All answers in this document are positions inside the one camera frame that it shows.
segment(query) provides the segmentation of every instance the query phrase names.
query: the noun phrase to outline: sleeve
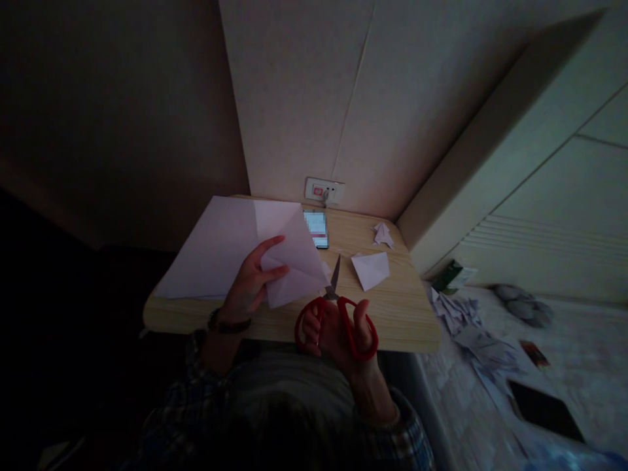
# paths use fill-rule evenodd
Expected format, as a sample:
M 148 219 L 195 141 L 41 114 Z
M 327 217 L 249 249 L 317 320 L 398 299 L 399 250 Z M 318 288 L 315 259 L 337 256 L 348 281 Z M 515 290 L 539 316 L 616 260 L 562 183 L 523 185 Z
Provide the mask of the sleeve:
M 354 410 L 355 428 L 365 458 L 376 469 L 435 470 L 432 448 L 419 416 L 401 392 L 392 387 L 390 391 L 400 412 L 393 425 L 374 427 L 362 420 L 357 408 Z
M 229 379 L 203 368 L 200 350 L 205 332 L 194 332 L 186 346 L 186 378 L 168 389 L 164 403 L 153 410 L 142 430 L 136 456 L 114 469 L 180 468 L 196 454 L 200 436 L 211 435 Z

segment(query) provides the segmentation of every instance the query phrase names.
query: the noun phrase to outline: wall outlet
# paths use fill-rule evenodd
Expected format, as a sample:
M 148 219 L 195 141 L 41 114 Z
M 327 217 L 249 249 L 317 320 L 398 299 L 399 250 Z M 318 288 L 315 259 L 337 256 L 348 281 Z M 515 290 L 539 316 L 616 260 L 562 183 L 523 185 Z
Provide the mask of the wall outlet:
M 305 180 L 305 197 L 308 200 L 323 201 L 326 191 L 329 192 L 327 204 L 338 204 L 345 192 L 345 184 L 312 177 Z

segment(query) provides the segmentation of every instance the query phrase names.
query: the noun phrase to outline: finger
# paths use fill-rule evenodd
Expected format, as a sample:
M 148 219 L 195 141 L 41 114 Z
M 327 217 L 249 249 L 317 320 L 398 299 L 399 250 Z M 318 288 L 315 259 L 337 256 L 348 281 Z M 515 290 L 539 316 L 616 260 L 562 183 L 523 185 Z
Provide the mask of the finger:
M 318 341 L 319 341 L 319 333 L 316 330 L 312 329 L 312 327 L 310 327 L 308 325 L 305 325 L 305 324 L 303 324 L 302 328 L 303 328 L 303 332 L 305 334 L 306 343 L 307 343 L 307 341 L 310 341 L 311 343 L 318 343 Z
M 306 342 L 303 345 L 303 349 L 315 357 L 319 357 L 321 355 L 321 349 L 316 346 L 316 343 Z
M 355 326 L 357 340 L 363 349 L 367 349 L 373 342 L 373 334 L 366 322 L 366 311 L 368 309 L 368 300 L 362 300 L 356 306 L 353 312 L 353 324 Z
M 336 303 L 333 301 L 327 301 L 325 312 L 327 312 L 328 314 L 340 314 L 340 311 L 338 310 L 338 305 L 336 305 Z
M 253 260 L 253 261 L 260 260 L 262 255 L 264 255 L 268 249 L 270 249 L 271 247 L 274 247 L 280 242 L 283 242 L 285 238 L 286 237 L 284 237 L 283 235 L 279 235 L 279 236 L 277 235 L 275 237 L 271 237 L 270 239 L 265 240 L 264 242 L 262 242 L 261 244 L 259 244 L 257 247 L 253 249 L 253 252 L 251 252 L 249 256 L 247 257 L 247 260 Z
M 307 314 L 305 314 L 305 317 L 303 318 L 303 325 L 311 327 L 316 332 L 321 331 L 321 323 L 316 318 L 316 316 L 314 316 L 314 314 L 310 311 L 308 311 Z
M 283 278 L 290 271 L 290 267 L 287 265 L 273 268 L 272 270 L 263 271 L 259 275 L 260 282 L 265 285 L 269 281 L 275 281 L 276 279 Z

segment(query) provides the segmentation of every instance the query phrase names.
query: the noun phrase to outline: red scissors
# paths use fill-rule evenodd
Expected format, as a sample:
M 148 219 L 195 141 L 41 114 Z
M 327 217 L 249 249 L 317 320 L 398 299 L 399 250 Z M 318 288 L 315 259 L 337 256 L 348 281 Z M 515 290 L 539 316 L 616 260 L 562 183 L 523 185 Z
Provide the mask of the red scissors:
M 351 356 L 356 361 L 368 361 L 375 356 L 377 353 L 377 346 L 379 345 L 379 339 L 377 338 L 377 330 L 375 330 L 375 326 L 368 315 L 366 315 L 366 322 L 368 323 L 368 327 L 373 334 L 373 345 L 367 352 L 360 352 L 355 346 L 355 342 L 353 341 L 353 325 L 351 325 L 351 321 L 349 320 L 349 314 L 347 313 L 347 304 L 351 304 L 353 306 L 357 306 L 353 301 L 339 297 L 336 294 L 336 285 L 338 284 L 338 273 L 340 272 L 340 255 L 338 255 L 338 261 L 336 262 L 336 268 L 334 268 L 334 274 L 332 276 L 332 282 L 329 286 L 325 287 L 325 294 L 323 297 L 318 297 L 315 300 L 308 303 L 301 313 L 299 317 L 296 319 L 296 324 L 294 325 L 294 341 L 301 351 L 305 351 L 305 345 L 301 340 L 301 322 L 303 320 L 303 316 L 305 312 L 312 308 L 314 305 L 318 307 L 318 314 L 316 318 L 321 323 L 321 327 L 324 322 L 324 314 L 326 311 L 327 301 L 338 301 L 338 310 L 340 311 L 340 318 L 342 319 L 343 324 L 345 325 L 345 332 L 347 333 L 347 337 L 349 340 L 349 347 L 351 348 Z

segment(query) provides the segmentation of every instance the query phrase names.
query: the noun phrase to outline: watch strap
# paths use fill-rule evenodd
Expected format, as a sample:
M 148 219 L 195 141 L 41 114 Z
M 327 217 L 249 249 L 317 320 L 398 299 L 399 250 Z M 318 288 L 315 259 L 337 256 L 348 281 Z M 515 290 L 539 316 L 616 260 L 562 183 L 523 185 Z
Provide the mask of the watch strap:
M 209 316 L 209 321 L 207 321 L 207 328 L 211 332 L 218 332 L 219 334 L 239 334 L 251 326 L 251 319 L 238 323 L 218 322 L 217 314 L 219 311 L 219 307 L 214 309 Z

